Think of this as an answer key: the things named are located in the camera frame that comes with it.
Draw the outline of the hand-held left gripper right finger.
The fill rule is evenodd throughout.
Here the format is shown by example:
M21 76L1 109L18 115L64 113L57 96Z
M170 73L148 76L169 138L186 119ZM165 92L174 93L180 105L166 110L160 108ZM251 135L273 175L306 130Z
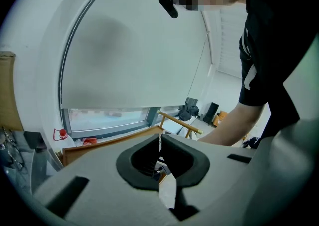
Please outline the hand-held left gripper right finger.
M254 153L164 134L160 156L169 174L159 184L159 198L168 209L203 211L235 185Z

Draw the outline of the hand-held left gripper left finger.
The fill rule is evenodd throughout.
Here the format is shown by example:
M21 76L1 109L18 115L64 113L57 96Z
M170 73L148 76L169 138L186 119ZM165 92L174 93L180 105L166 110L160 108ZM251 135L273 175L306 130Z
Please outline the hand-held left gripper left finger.
M160 200L157 191L130 186L116 168L118 156L147 139L146 136L90 151L48 178L34 197L47 206L75 177L88 183L65 220L78 226L170 226L177 218Z

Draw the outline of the person's right forearm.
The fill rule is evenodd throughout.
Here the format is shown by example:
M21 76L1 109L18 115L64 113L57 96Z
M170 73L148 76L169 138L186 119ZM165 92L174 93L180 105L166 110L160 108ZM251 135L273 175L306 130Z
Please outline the person's right forearm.
M221 124L199 141L222 146L234 145L252 130L264 107L248 106L238 102Z

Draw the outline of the clear plastic storage box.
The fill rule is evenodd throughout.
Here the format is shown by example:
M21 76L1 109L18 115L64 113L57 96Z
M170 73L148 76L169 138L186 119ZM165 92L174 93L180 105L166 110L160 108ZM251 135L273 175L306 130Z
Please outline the clear plastic storage box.
M36 152L27 144L24 131L7 130L16 140L19 150L25 160L25 167L18 171L7 163L7 153L0 150L0 169L2 169L14 186L33 195L36 190L51 176L60 170L56 161L51 157L49 149ZM2 128L0 128L0 143L4 141Z

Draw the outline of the black grey sneaker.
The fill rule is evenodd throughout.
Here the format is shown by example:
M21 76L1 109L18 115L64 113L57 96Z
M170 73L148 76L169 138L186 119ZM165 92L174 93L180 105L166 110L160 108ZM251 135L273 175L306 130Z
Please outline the black grey sneaker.
M257 149L257 147L259 146L260 141L261 141L260 138L253 137L253 138L250 138L249 140L243 142L242 147L243 148L250 147L251 149Z

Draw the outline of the white bottle red cap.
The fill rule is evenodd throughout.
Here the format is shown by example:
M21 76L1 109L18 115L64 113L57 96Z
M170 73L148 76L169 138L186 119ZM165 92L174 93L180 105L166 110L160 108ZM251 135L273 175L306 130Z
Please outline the white bottle red cap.
M53 141L59 149L75 147L73 139L67 134L64 129L53 130Z

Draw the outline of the black angled stand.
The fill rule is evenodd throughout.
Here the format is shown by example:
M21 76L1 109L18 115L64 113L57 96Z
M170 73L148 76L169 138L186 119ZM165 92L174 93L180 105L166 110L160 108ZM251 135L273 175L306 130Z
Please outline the black angled stand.
M23 135L29 147L34 149L36 152L41 152L47 149L41 133L25 131Z

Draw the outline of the white roller blind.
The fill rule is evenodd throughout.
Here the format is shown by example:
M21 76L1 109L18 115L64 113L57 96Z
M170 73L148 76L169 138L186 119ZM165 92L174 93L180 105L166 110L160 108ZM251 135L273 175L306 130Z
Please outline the white roller blind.
M73 34L62 107L163 107L199 99L211 66L198 11L173 19L158 0L95 0Z

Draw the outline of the large cardboard sheet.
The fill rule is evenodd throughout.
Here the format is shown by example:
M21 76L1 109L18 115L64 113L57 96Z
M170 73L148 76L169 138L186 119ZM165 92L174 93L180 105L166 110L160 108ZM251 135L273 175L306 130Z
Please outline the large cardboard sheet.
M15 57L13 52L0 51L0 127L13 131L24 131L14 94Z

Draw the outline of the person's black clothed body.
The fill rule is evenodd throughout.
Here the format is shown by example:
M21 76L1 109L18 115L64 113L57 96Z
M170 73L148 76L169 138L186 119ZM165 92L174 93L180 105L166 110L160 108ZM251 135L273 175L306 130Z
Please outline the person's black clothed body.
M262 138L275 136L299 116L283 86L319 32L319 0L246 0L239 41L242 88L239 102L268 104Z

